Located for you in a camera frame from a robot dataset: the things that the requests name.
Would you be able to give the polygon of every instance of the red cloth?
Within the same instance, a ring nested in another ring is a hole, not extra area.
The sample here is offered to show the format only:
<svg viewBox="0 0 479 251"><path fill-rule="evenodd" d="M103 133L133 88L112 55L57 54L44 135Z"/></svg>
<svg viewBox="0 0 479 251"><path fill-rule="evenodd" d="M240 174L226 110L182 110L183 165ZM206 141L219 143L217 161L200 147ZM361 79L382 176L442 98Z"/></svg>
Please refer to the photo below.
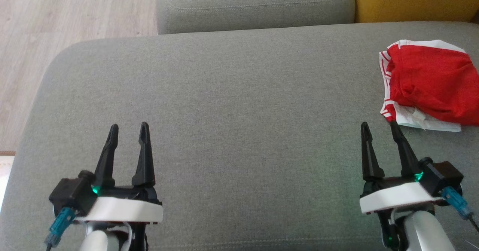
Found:
<svg viewBox="0 0 479 251"><path fill-rule="evenodd" d="M467 53L393 45L390 99L442 121L479 125L479 75Z"/></svg>

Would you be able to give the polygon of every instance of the blue cable connector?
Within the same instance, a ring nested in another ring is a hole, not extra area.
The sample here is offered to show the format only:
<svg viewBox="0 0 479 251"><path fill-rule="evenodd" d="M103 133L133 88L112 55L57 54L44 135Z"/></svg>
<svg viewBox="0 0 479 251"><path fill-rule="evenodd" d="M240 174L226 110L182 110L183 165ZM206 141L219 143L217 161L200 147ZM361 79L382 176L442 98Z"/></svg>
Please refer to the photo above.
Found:
<svg viewBox="0 0 479 251"><path fill-rule="evenodd" d="M44 243L47 246L47 250L50 250L52 247L57 247L63 232L73 223L74 219L75 211L72 208L62 208L55 222L53 222L50 227L50 234L45 238Z"/></svg>
<svg viewBox="0 0 479 251"><path fill-rule="evenodd" d="M441 191L441 196L457 210L462 219L466 220L472 217L473 212L467 207L467 201L454 188L450 186L444 188Z"/></svg>

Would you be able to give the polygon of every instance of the gray sofa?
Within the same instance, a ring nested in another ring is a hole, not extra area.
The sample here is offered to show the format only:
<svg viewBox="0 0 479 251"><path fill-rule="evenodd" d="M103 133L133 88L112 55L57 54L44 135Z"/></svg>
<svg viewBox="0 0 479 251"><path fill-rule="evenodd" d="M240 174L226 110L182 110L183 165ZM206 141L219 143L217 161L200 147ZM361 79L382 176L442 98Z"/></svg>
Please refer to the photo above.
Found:
<svg viewBox="0 0 479 251"><path fill-rule="evenodd" d="M214 29L192 23L171 22L165 32ZM360 124L368 121L386 174L399 175L379 114L378 66L378 52L399 39L442 39L479 63L479 26L457 22L183 33L66 49L43 78L15 157L1 250L45 248L48 195L62 177L94 170L113 123L113 176L129 184L142 121L165 210L163 223L147 227L150 250L383 250L377 217L359 207ZM449 160L465 174L465 196L477 209L479 130L403 131L418 157ZM438 208L437 217L457 250L475 250L466 241L479 237L452 208ZM70 227L57 250L75 250L83 236Z"/></svg>
<svg viewBox="0 0 479 251"><path fill-rule="evenodd" d="M158 33L354 22L354 0L158 0Z"/></svg>

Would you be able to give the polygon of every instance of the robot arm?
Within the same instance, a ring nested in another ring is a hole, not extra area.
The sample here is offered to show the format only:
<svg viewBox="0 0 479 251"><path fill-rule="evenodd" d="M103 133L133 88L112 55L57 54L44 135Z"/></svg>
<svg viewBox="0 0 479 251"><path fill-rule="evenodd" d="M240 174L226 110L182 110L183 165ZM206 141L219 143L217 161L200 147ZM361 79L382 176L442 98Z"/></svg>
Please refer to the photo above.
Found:
<svg viewBox="0 0 479 251"><path fill-rule="evenodd" d="M385 178L373 150L366 122L361 125L363 194L359 203L365 214L377 213L382 242L394 251L453 251L454 247L434 216L434 206L452 205L463 219L473 213L462 198L464 176L448 161L417 160L397 122L391 131L400 153L401 176Z"/></svg>
<svg viewBox="0 0 479 251"><path fill-rule="evenodd" d="M143 122L138 140L141 149L131 186L115 186L113 157L118 145L118 125L112 125L95 173L82 171L76 179L62 179L49 196L57 217L45 239L47 250L56 247L72 223L86 227L81 251L145 251L146 225L163 219L157 198L149 126Z"/></svg>

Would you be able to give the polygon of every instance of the sofa seam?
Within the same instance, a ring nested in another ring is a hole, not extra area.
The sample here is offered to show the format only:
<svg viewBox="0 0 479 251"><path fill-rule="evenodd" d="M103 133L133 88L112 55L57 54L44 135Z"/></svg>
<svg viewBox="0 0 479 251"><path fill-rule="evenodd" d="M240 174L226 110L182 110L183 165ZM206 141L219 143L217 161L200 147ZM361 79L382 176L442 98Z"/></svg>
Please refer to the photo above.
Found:
<svg viewBox="0 0 479 251"><path fill-rule="evenodd" d="M314 6L317 4L334 2L337 0L325 0L325 1L303 1L303 2L271 2L263 4L245 4L245 5L231 5L231 6L218 6L218 7L202 7L202 8L186 8L176 7L171 4L169 0L165 0L165 3L171 9L176 9L182 12L202 12L202 11L217 11L217 10L233 10L233 9L259 9L263 7L284 7L284 6Z"/></svg>
<svg viewBox="0 0 479 251"><path fill-rule="evenodd" d="M231 241L231 242L217 242L211 244L173 244L173 245L158 245L156 247L162 248L206 248L206 247L214 247L214 246L230 246L230 247L238 247L238 246L255 246L257 244L276 244L277 242L282 242L279 244L300 244L301 242L312 242L312 241L348 241L348 240L367 240L372 239L375 237L350 237L350 238L342 238L342 237L328 237L328 238L283 238L283 239L262 239L262 240L249 240L249 241Z"/></svg>
<svg viewBox="0 0 479 251"><path fill-rule="evenodd" d="M308 242L295 242L294 244L296 245L301 245L301 244L309 244ZM202 247L186 247L186 248L182 248L182 247L179 247L179 248L175 248L173 247L173 249L176 249L176 250L182 250L182 251L203 251L203 250L211 250L211 249L216 249L216 250L221 250L221 249L237 249L237 248L255 248L255 247L261 247L261 246L290 246L291 243L280 243L280 244L245 244L245 245L235 245L235 246L214 246L214 247L210 247L210 246L202 246ZM153 246L153 247L150 247L150 248L167 248L169 249L169 247L164 247L164 246Z"/></svg>

